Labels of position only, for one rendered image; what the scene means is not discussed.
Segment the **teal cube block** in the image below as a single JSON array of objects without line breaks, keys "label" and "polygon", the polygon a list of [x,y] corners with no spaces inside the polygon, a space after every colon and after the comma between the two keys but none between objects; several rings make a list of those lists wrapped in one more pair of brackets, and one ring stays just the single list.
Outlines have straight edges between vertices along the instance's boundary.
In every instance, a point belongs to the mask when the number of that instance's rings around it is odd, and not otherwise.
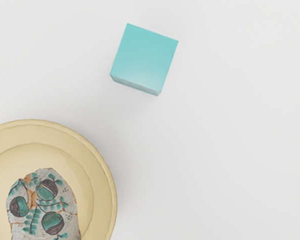
[{"label": "teal cube block", "polygon": [[110,76],[122,85],[158,96],[179,41],[128,23]]}]

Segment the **cream plate with painted fruit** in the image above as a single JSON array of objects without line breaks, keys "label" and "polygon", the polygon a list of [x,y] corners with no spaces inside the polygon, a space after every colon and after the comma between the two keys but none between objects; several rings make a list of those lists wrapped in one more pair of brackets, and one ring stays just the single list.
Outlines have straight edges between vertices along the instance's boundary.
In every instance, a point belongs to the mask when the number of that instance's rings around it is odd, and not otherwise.
[{"label": "cream plate with painted fruit", "polygon": [[0,125],[0,240],[11,240],[6,199],[13,183],[38,169],[56,170],[71,187],[82,240],[110,240],[117,193],[108,165],[83,136],[58,123],[25,119]]}]

